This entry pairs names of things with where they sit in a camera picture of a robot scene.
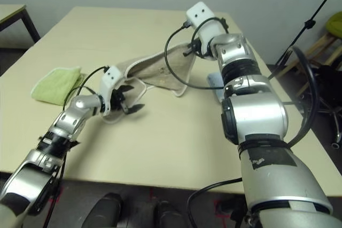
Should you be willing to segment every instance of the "black stand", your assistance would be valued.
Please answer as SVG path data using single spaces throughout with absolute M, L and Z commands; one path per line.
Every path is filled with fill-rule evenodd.
M 272 72 L 272 74 L 268 77 L 268 79 L 270 80 L 271 78 L 273 78 L 275 75 L 278 74 L 278 72 L 282 69 L 282 67 L 286 64 L 287 60 L 289 59 L 290 55 L 288 53 L 288 48 L 290 48 L 291 46 L 293 46 L 297 40 L 300 38 L 301 34 L 303 34 L 303 32 L 307 29 L 311 29 L 312 27 L 315 26 L 316 21 L 314 20 L 314 18 L 316 17 L 316 15 L 318 14 L 318 12 L 322 9 L 322 7 L 325 5 L 325 3 L 327 2 L 327 0 L 323 0 L 323 2 L 321 3 L 321 5 L 317 8 L 317 10 L 314 12 L 314 14 L 312 15 L 312 17 L 307 20 L 306 22 L 304 22 L 304 27 L 300 30 L 300 32 L 298 33 L 298 35 L 294 38 L 294 40 L 291 42 L 291 44 L 286 48 L 286 50 L 284 51 L 284 53 L 282 54 L 282 56 L 277 60 L 276 62 L 276 68 L 275 70 Z

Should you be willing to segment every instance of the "black shoe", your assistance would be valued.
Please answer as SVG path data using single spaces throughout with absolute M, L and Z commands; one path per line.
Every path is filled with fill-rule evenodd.
M 106 194 L 92 208 L 82 228 L 116 227 L 120 219 L 122 204 L 120 195 Z
M 160 201 L 154 208 L 155 228 L 188 228 L 184 216 L 168 201 Z

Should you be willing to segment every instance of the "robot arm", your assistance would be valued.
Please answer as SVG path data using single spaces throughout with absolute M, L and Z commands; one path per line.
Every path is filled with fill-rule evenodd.
M 203 13 L 213 15 L 202 2 L 187 12 L 194 28 L 208 18 Z M 218 33 L 219 25 L 210 21 L 198 34 L 202 53 L 210 49 L 222 75 L 222 124 L 238 145 L 250 227 L 342 227 L 311 171 L 283 142 L 285 108 L 246 39 Z
M 143 107 L 125 105 L 123 93 L 132 87 L 121 85 L 122 81 L 120 71 L 115 66 L 110 67 L 101 79 L 99 94 L 74 97 L 47 133 L 39 138 L 37 148 L 28 153 L 1 191 L 2 227 L 18 227 L 26 215 L 37 215 L 43 209 L 55 190 L 64 156 L 78 144 L 77 137 L 87 119 L 120 109 L 129 114 Z

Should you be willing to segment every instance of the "dark floor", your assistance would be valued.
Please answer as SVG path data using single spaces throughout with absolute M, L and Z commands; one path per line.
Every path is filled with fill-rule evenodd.
M 22 54 L 23 52 L 18 51 L 0 50 L 0 75 L 16 62 Z M 280 82 L 286 91 L 293 96 L 304 80 L 296 76 L 294 72 L 290 72 Z M 341 150 L 334 150 L 330 146 L 334 133 L 332 127 L 330 117 L 319 115 L 313 125 L 313 130 L 339 171 L 342 172 Z M 7 177 L 3 173 L 1 175 L 0 187 L 3 186 Z M 49 227 L 81 227 L 94 204 L 108 192 L 119 193 L 125 202 L 123 219 L 118 225 L 119 228 L 152 227 L 152 210 L 158 200 L 170 201 L 185 214 L 186 200 L 191 193 L 191 191 L 187 190 L 168 188 L 66 180 L 63 182 L 63 191 L 56 204 Z M 220 200 L 231 197 L 231 194 L 205 193 L 196 199 L 193 213 L 199 227 L 234 227 L 235 223 L 229 219 L 229 216 L 215 213 L 215 204 Z M 334 215 L 342 219 L 342 198 L 330 198 L 329 200 L 334 207 Z M 49 204 L 36 217 L 27 217 L 24 228 L 42 227 L 48 207 Z
M 26 52 L 25 49 L 0 48 L 0 76 Z

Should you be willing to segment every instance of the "table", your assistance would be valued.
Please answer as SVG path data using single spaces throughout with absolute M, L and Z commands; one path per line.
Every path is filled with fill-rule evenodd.
M 24 23 L 33 41 L 38 42 L 41 37 L 26 11 L 26 5 L 0 5 L 0 32 L 19 19 Z
M 232 33 L 240 32 L 225 13 Z M 56 67 L 81 66 L 90 73 L 102 65 L 162 51 L 168 36 L 185 21 L 185 12 L 75 7 L 1 78 L 2 117 L 0 170 L 12 172 L 37 144 L 61 111 L 60 106 L 35 101 L 30 91 Z M 178 34 L 171 45 L 189 41 L 193 30 Z M 261 71 L 270 71 L 255 52 Z M 191 83 L 206 85 L 217 63 L 198 59 Z M 98 89 L 101 74 L 89 86 Z M 272 85 L 283 101 L 290 100 L 276 79 Z M 68 154 L 66 178 L 97 182 L 199 189 L 241 176 L 236 145 L 224 137 L 221 106 L 213 92 L 187 89 L 181 98 L 164 89 L 149 90 L 146 106 L 115 125 L 91 118 L 80 145 Z M 298 131 L 301 115 L 289 114 L 289 141 Z M 329 195 L 342 195 L 342 177 L 320 142 L 310 131 L 293 148 Z M 242 183 L 218 191 L 243 193 Z

